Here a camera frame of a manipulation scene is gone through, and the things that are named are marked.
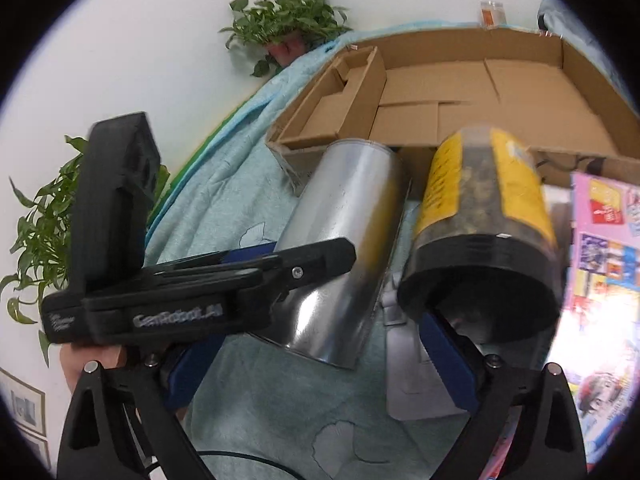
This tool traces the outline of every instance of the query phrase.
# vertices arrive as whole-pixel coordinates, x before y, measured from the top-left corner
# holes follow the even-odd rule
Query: cardboard box
[[[266,143],[302,192],[335,139],[381,142],[404,160],[420,199],[437,146],[473,124],[528,144],[548,184],[568,187],[579,170],[640,185],[640,123],[607,79],[561,38],[506,28],[352,45],[281,113]]]
[[[386,71],[376,47],[340,56],[319,77],[280,134],[290,150],[367,139]]]

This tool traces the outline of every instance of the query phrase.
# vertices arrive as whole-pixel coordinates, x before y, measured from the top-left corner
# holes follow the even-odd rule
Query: human hand
[[[80,346],[66,343],[60,349],[60,364],[65,374],[66,384],[73,393],[82,374],[84,365],[89,361],[99,361],[105,368],[124,366],[127,352],[122,346]]]

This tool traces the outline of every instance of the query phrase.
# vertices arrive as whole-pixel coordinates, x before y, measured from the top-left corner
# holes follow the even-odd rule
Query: terracotta pot
[[[306,44],[299,30],[295,30],[282,38],[280,43],[267,43],[265,45],[281,67],[289,66],[297,58],[306,54]]]

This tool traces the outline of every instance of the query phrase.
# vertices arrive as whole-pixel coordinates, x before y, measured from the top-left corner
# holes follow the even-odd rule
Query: small plastic container
[[[504,13],[504,5],[500,2],[480,2],[482,12],[482,22],[485,27],[498,27],[507,24],[507,16]]]
[[[532,157],[491,126],[448,137],[431,163],[398,290],[413,319],[439,311],[473,342],[552,325],[561,304],[556,237]]]

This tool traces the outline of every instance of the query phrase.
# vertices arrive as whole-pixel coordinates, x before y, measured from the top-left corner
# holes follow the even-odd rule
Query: yellow label
[[[589,273],[586,270],[576,269],[574,279],[574,296],[582,298],[587,296],[587,280]]]
[[[527,149],[510,134],[492,128],[502,214],[538,231],[552,245],[556,234],[546,212],[540,177]]]
[[[602,205],[610,206],[617,211],[622,210],[620,192],[614,187],[607,186],[604,182],[591,179],[589,184],[589,196],[591,200],[600,202]]]
[[[424,228],[458,212],[461,170],[462,136],[456,133],[440,145],[431,161],[420,218],[415,225],[416,236]]]

